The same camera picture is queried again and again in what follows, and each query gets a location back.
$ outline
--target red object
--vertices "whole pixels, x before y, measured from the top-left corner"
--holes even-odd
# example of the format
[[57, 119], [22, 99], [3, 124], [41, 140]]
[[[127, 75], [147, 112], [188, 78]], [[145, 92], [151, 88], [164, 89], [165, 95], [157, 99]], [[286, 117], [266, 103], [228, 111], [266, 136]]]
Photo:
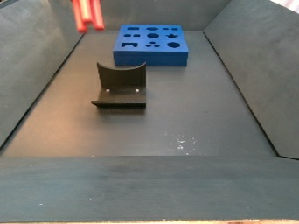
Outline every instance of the red object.
[[90, 0], [90, 5], [91, 5], [93, 22], [94, 22], [95, 30], [103, 31], [106, 27], [105, 27], [99, 1], [101, 0]]
[[79, 0], [73, 0], [73, 9], [74, 9], [74, 14], [75, 14], [75, 20], [77, 20], [77, 25], [78, 25], [78, 31], [79, 32], [87, 32], [89, 27], [85, 24], [81, 16], [81, 3]]
[[87, 24], [94, 24], [95, 30], [105, 30], [105, 22], [101, 10], [101, 0], [73, 0], [73, 8], [77, 19], [78, 31], [87, 32]]

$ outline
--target blue foam block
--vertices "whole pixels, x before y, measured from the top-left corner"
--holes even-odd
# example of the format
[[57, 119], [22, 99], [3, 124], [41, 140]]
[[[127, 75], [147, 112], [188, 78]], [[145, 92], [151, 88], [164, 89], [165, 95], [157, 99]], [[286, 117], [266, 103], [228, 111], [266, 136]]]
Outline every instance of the blue foam block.
[[169, 24], [123, 24], [117, 38], [117, 66], [186, 67], [189, 46], [184, 28]]

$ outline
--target bin floor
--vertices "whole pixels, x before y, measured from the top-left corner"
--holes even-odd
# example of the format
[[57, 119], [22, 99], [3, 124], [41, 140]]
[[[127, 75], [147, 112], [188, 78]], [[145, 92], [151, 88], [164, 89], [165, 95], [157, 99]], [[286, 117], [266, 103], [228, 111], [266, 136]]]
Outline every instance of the bin floor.
[[118, 32], [87, 34], [2, 155], [276, 156], [204, 32], [185, 36], [189, 66], [147, 68], [147, 108], [101, 110], [97, 63], [114, 67]]

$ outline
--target black plastic part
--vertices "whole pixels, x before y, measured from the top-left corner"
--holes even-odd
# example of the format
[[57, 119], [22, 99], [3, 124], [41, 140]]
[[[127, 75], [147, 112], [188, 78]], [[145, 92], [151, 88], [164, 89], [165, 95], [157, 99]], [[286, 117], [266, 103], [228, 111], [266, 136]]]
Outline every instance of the black plastic part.
[[98, 63], [102, 89], [91, 103], [102, 109], [146, 108], [146, 63], [129, 69], [113, 69]]

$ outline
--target star-shaped hole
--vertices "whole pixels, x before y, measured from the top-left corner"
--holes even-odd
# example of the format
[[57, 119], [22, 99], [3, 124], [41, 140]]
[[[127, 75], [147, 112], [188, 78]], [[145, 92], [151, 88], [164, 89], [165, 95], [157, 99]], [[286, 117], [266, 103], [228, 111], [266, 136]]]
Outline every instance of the star-shaped hole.
[[170, 35], [166, 35], [169, 37], [169, 39], [177, 39], [180, 35], [174, 35], [174, 34], [170, 34]]

